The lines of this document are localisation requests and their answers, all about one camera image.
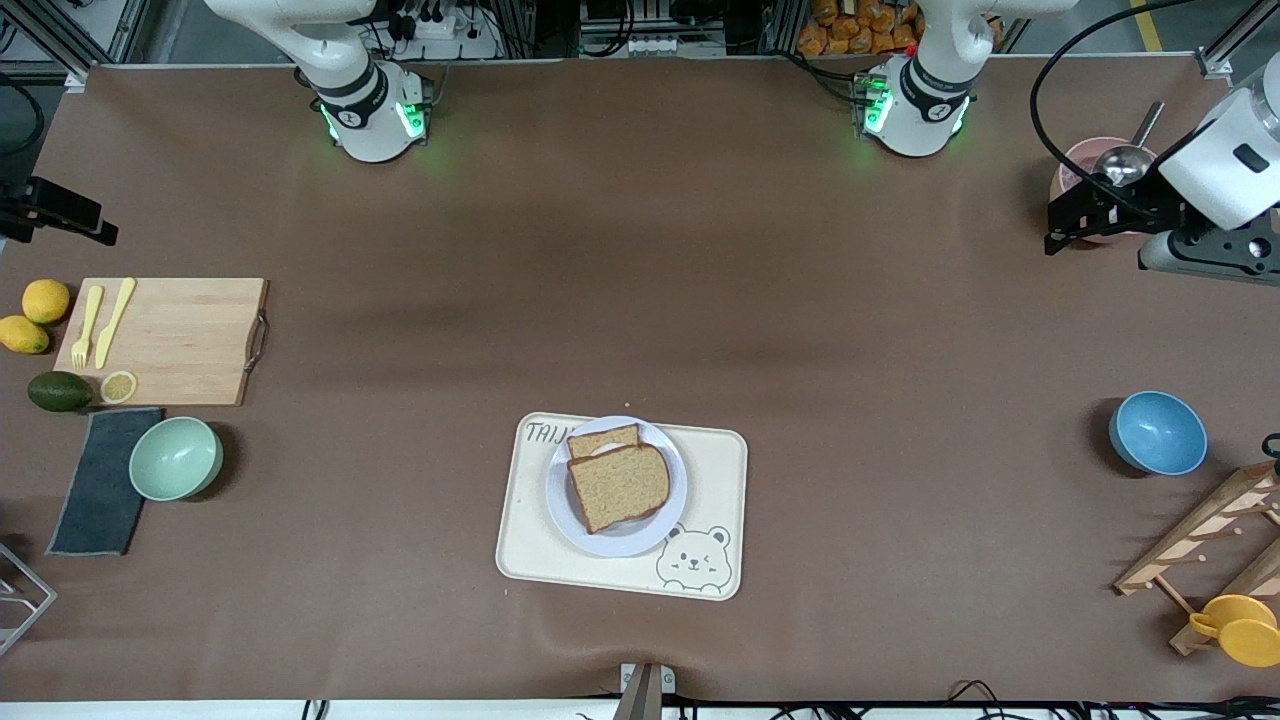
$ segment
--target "green led light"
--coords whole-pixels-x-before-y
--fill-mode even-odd
[[[404,132],[410,137],[419,137],[422,135],[422,111],[416,106],[404,106],[401,102],[396,104],[396,114],[401,117],[401,124],[404,126]]]
[[[969,99],[965,97],[964,104],[960,105],[959,110],[956,110],[956,124],[951,126],[951,135],[960,132],[960,128],[964,127],[964,111],[968,109],[969,109]]]
[[[870,110],[867,111],[867,120],[863,127],[867,132],[879,132],[884,128],[884,118],[888,117],[888,111],[893,109],[893,94],[888,90],[881,91],[881,97],[872,104]]]
[[[329,117],[329,109],[320,105],[320,114],[324,115],[324,122],[329,126],[329,137],[332,137],[334,142],[340,142],[338,140],[338,128],[333,126],[333,118]]]

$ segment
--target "blue bowl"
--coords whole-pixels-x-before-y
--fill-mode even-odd
[[[1111,416],[1111,445],[1125,462],[1157,475],[1185,475],[1208,452],[1204,423],[1181,400],[1153,389],[1130,395]]]

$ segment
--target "wooden peg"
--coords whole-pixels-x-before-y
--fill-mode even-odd
[[[1165,568],[1169,568],[1170,565],[1189,565],[1192,562],[1204,562],[1206,560],[1208,560],[1208,557],[1204,557],[1203,555],[1197,555],[1194,557],[1192,557],[1190,555],[1188,555],[1185,557],[1171,557],[1169,560],[1156,560],[1155,562],[1152,562],[1152,565],[1164,565]]]
[[[1196,609],[1192,607],[1192,603],[1187,602],[1187,598],[1183,597],[1183,593],[1175,591],[1174,585],[1169,584],[1169,580],[1166,580],[1161,575],[1156,575],[1153,579],[1156,580],[1156,584],[1160,585],[1160,589],[1165,591],[1165,594],[1169,596],[1169,600],[1176,602],[1178,606],[1183,609],[1183,612],[1188,615],[1196,614]]]
[[[1267,505],[1267,503],[1260,503],[1260,505],[1251,505],[1249,507],[1244,507],[1242,510],[1229,510],[1226,512],[1221,512],[1221,516],[1222,518],[1243,518],[1245,515],[1257,515],[1258,512],[1267,512],[1267,511],[1272,511],[1274,512],[1276,510],[1280,510],[1280,503],[1276,503],[1276,502],[1272,502],[1270,505]]]
[[[1221,530],[1217,530],[1216,533],[1201,533],[1198,536],[1187,536],[1187,539],[1193,542],[1204,542],[1207,539],[1234,538],[1235,536],[1243,536],[1243,534],[1244,530],[1242,530],[1240,528],[1224,528]]]

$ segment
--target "yellow floor line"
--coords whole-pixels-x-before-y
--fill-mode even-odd
[[[1147,0],[1129,0],[1132,8],[1142,8]],[[1151,22],[1151,13],[1143,13],[1133,18],[1138,23],[1138,35],[1142,36],[1142,45],[1147,53],[1164,53],[1165,46],[1160,44],[1160,33],[1156,32],[1156,23]]]

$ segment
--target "cup handle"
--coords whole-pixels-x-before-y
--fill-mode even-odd
[[[1210,618],[1208,615],[1204,615],[1203,612],[1193,612],[1190,618],[1190,624],[1192,629],[1202,635],[1210,638],[1217,637],[1217,626],[1213,625],[1213,619]]]

